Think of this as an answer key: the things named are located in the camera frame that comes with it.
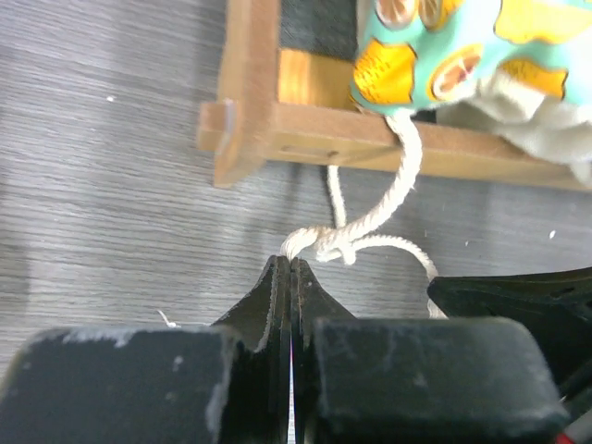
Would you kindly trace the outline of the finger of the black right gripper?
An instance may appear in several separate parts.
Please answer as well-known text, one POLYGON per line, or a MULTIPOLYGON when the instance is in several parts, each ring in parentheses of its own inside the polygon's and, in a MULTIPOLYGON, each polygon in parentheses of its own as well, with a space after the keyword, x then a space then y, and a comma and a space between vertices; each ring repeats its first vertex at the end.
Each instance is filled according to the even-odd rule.
POLYGON ((536 339, 559 384, 591 361, 591 269, 507 277, 436 277, 429 298, 445 315, 501 316, 536 339))

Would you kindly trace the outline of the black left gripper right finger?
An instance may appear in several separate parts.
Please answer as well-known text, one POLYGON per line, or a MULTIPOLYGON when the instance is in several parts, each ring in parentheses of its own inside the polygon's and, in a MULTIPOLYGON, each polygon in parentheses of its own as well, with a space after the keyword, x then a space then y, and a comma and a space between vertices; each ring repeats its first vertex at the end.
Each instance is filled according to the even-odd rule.
POLYGON ((568 424, 515 321, 358 319, 298 259, 290 296, 300 443, 550 443, 568 424))

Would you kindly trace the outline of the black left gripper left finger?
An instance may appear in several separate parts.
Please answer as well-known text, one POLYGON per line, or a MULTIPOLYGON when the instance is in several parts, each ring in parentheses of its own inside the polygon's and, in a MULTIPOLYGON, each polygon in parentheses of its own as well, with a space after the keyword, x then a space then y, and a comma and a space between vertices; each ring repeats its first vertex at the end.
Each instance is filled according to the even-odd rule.
POLYGON ((42 331, 1 384, 5 443, 283 443, 290 263, 210 326, 42 331))

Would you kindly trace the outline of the lemon print pet mattress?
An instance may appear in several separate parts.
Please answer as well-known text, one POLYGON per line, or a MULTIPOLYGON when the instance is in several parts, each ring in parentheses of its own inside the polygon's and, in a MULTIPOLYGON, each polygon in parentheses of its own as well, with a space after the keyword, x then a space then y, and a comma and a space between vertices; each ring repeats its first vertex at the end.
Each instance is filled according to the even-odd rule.
POLYGON ((381 201, 349 221, 339 170, 327 170, 333 227, 292 232, 281 252, 313 247, 321 262, 350 265, 359 250, 411 253, 429 278, 438 271, 416 244, 382 236, 413 188, 423 148, 413 115, 499 135, 530 156, 591 183, 591 5, 587 1, 374 1, 358 8, 361 31, 351 80, 356 106, 382 115, 402 146, 401 166, 381 201))

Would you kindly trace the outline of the wooden pet bed frame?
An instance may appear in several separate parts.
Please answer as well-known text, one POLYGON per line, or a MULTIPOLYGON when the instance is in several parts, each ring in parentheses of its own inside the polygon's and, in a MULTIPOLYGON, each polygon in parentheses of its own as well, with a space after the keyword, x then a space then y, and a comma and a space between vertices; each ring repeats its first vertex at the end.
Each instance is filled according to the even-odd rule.
MULTIPOLYGON (((230 1, 217 98, 203 103, 197 142, 216 152, 214 184, 230 187, 267 160, 395 171, 399 144, 384 120, 348 100, 346 62, 283 50, 279 1, 230 1)), ((417 128, 422 172, 451 179, 583 191, 565 166, 503 139, 436 124, 417 128)))

